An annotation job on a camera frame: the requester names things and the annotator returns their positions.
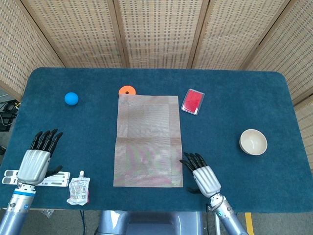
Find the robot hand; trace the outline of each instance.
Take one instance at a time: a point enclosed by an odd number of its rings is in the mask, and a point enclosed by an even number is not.
[[[193,174],[200,192],[208,198],[219,193],[221,190],[220,182],[216,178],[212,169],[206,164],[203,157],[198,153],[195,155],[192,153],[184,153],[184,155],[187,157],[189,162],[186,160],[180,160],[180,162],[187,166]],[[197,190],[190,188],[188,191],[191,193],[197,193]]]
[[[203,157],[197,153],[195,155],[192,153],[184,153],[184,155],[189,162],[186,160],[180,160],[180,162],[187,166],[189,171],[193,174],[200,192],[207,198],[210,198],[209,209],[215,212],[228,234],[248,235],[225,196],[220,194],[221,184],[212,169],[206,164]],[[196,190],[188,189],[188,191],[196,193]]]
[[[18,172],[18,188],[12,194],[11,200],[0,224],[0,235],[19,235],[22,230],[26,215],[34,200],[35,185],[41,183],[45,177],[58,173],[62,166],[53,171],[47,171],[50,158],[57,145],[62,132],[39,132],[29,150],[26,151]]]
[[[58,131],[46,131],[44,134],[40,131],[34,138],[29,150],[26,151],[17,178],[19,183],[28,185],[37,185],[41,183],[44,178],[57,174],[62,166],[58,166],[53,171],[47,171],[50,158],[54,152],[62,132],[53,136]]]

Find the robot finger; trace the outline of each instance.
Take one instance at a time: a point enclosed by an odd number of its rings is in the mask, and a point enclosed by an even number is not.
[[[195,168],[192,165],[190,165],[190,163],[187,162],[186,160],[181,159],[180,162],[183,163],[185,166],[187,166],[188,170],[191,173],[195,170]]]
[[[193,189],[193,188],[188,187],[187,191],[192,193],[192,194],[200,194],[201,193],[200,189],[198,189],[198,188]]]
[[[203,159],[203,157],[199,153],[196,153],[196,156],[198,157],[198,159],[200,160],[200,162],[202,163],[203,166],[207,166],[205,160]]]
[[[62,168],[63,168],[63,166],[59,165],[54,170],[48,170],[47,173],[45,174],[45,178],[52,176],[52,175],[56,175],[57,173],[59,173],[62,170]]]
[[[29,149],[36,149],[37,144],[38,144],[39,137],[42,135],[42,133],[43,133],[43,132],[40,131],[40,132],[37,133],[37,135],[35,135],[35,138],[33,139],[33,142],[31,143]]]
[[[48,137],[45,141],[45,144],[43,146],[43,151],[48,151],[50,144],[51,144],[51,141],[52,141],[52,138],[53,138],[54,134],[57,133],[57,131],[58,131],[58,129],[54,129],[50,132],[50,134],[48,135]]]
[[[196,157],[195,155],[193,155],[192,153],[189,154],[189,155],[190,155],[190,157],[192,157],[192,158],[196,161],[196,163],[197,163],[197,165],[198,165],[198,168],[203,167],[203,165],[202,165],[202,163],[201,163],[201,161],[200,161],[199,158],[197,158],[197,157]]]
[[[188,153],[184,153],[184,155],[188,158],[190,164],[195,168],[195,169],[198,169],[198,165],[196,163],[196,161],[190,157],[190,155]]]
[[[41,136],[41,138],[40,138],[40,140],[38,142],[38,146],[37,146],[36,149],[38,149],[38,150],[42,150],[43,149],[43,145],[44,145],[45,140],[46,140],[47,136],[49,135],[49,133],[50,133],[50,131],[44,132],[44,134]]]
[[[51,153],[50,157],[52,156],[52,154],[53,154],[53,152],[54,152],[54,150],[55,150],[55,147],[57,146],[57,143],[58,143],[58,141],[59,141],[59,138],[61,138],[62,134],[63,134],[63,132],[60,132],[59,134],[57,134],[57,135],[53,138],[53,140],[52,140],[52,142],[51,142],[51,145],[50,145],[50,147],[49,147],[49,149],[48,149],[48,152]]]

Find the red card holder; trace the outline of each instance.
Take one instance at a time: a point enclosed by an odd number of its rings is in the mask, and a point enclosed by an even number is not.
[[[181,109],[188,113],[198,115],[203,97],[204,93],[189,89],[184,102],[182,103]]]

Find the patterned panel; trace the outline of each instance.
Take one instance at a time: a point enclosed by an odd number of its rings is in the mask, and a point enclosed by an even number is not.
[[[285,0],[212,0],[193,67],[240,67]]]
[[[187,67],[202,0],[119,4],[131,67]]]
[[[308,155],[310,168],[313,169],[313,97],[305,101],[305,105],[295,107],[302,140]]]
[[[121,67],[106,0],[22,0],[67,67]]]
[[[30,73],[37,67],[63,64],[13,0],[0,3],[0,83],[21,99]]]
[[[313,0],[297,0],[248,69],[281,72],[296,99],[313,87],[312,35]]]

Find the black cable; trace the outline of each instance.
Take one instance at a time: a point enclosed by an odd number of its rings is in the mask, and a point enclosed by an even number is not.
[[[99,231],[99,226],[96,228],[93,235],[98,235],[98,231]]]
[[[8,100],[8,101],[4,101],[4,102],[0,102],[0,104],[8,104],[8,103],[11,103],[12,100]]]
[[[82,221],[83,221],[83,235],[85,235],[85,229],[86,229],[86,227],[85,227],[85,211],[81,211],[81,210],[79,210],[79,212],[80,212],[80,216],[81,216],[81,218],[82,218]]]
[[[0,108],[0,110],[4,107],[4,105],[6,105],[6,104],[3,104],[3,105],[1,106],[1,108]]]
[[[3,108],[3,111],[7,114],[14,114],[18,109],[16,108],[15,103],[7,103]]]
[[[209,220],[208,220],[209,204],[205,204],[205,212],[206,212],[206,230],[207,230],[207,235],[210,235],[210,232],[209,232]]]
[[[2,122],[2,125],[3,125],[3,126],[12,125],[12,122],[11,122],[11,123],[8,123],[8,124],[4,124],[4,121],[3,121],[3,118],[2,118],[2,115],[1,115],[1,114],[0,114],[0,119],[1,119],[1,122]]]

